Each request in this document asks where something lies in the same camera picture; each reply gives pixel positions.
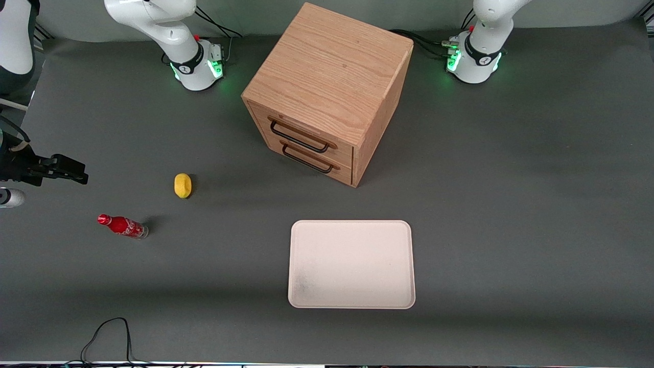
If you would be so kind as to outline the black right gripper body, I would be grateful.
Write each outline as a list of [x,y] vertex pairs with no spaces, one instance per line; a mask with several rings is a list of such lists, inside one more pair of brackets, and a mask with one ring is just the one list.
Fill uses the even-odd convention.
[[31,186],[41,186],[42,177],[31,175],[31,168],[40,163],[31,145],[25,145],[19,151],[2,148],[1,182],[25,182]]

